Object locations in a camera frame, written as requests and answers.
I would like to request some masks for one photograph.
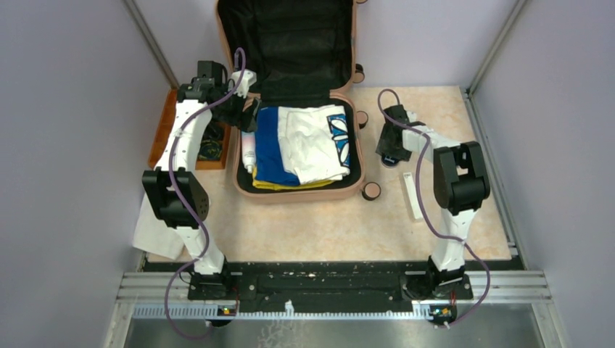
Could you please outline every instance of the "white wall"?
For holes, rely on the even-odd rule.
[[[0,1],[0,347],[98,347],[166,86],[121,1]]]
[[[215,0],[137,0],[179,83],[225,62]],[[366,86],[468,86],[515,0],[369,0],[358,7]]]
[[[612,347],[615,2],[531,1],[476,95],[572,347]]]

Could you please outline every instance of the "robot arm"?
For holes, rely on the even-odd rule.
[[[404,130],[403,147],[410,152],[420,152],[430,138],[424,159],[434,165],[434,195],[440,206],[439,233],[464,241],[482,201],[490,194],[489,179],[484,166],[480,145],[475,141],[460,143],[436,133],[426,125]],[[468,170],[458,174],[457,168]],[[429,258],[433,275],[432,286],[441,286],[463,277],[463,243],[439,239]]]
[[[237,125],[245,130],[254,126],[253,120],[246,119],[242,110],[249,87],[256,82],[256,74],[245,70],[235,94],[227,102],[214,109],[205,110],[181,130],[181,126],[195,112],[225,94],[227,87],[222,84],[220,67],[221,65],[214,62],[199,62],[199,76],[194,78],[192,83],[180,87],[173,128],[165,151],[154,170],[144,172],[142,179],[156,218],[163,220],[170,231],[177,233],[189,254],[199,259],[194,263],[194,271],[206,277],[213,277],[213,283],[222,283],[220,275],[223,273],[224,255],[217,248],[214,238],[210,238],[207,252],[203,257],[199,257],[205,247],[205,234],[173,191],[168,176],[171,168],[168,165],[173,139],[177,137],[179,140],[173,154],[174,174],[181,193],[199,218],[205,221],[209,211],[209,197],[193,174],[205,128],[212,119]],[[238,82],[239,75],[240,72],[231,74],[228,90]]]
[[[424,159],[434,165],[434,195],[441,211],[438,234],[445,237],[438,240],[427,262],[428,287],[435,291],[439,286],[463,279],[464,244],[469,228],[482,201],[490,194],[481,147],[475,141],[461,143],[438,134],[417,122],[416,114],[406,111],[401,104],[383,111],[390,119],[412,128],[402,129],[388,120],[376,150],[383,157],[409,160],[412,152],[423,150],[429,138]],[[458,167],[467,173],[458,174]]]

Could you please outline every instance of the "white cloth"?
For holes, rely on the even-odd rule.
[[[334,136],[331,125],[342,130]],[[346,146],[338,150],[337,137],[344,137]],[[284,170],[293,173],[301,184],[322,180],[341,180],[350,173],[344,107],[278,109],[278,142]]]
[[[175,260],[183,251],[181,237],[154,215],[152,205],[144,195],[136,222],[133,247]]]

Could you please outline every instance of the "white bottle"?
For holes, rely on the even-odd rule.
[[[256,139],[254,133],[242,132],[242,162],[248,173],[256,166]]]

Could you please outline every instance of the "open suitcase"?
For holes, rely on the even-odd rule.
[[[247,69],[257,74],[247,107],[320,107],[341,105],[346,112],[350,174],[321,188],[273,191],[255,188],[242,165],[241,134],[235,130],[232,170],[239,192],[259,203],[343,199],[362,189],[365,180],[359,123],[352,101],[344,95],[364,79],[355,65],[355,0],[218,0],[220,40],[228,63],[242,47]]]

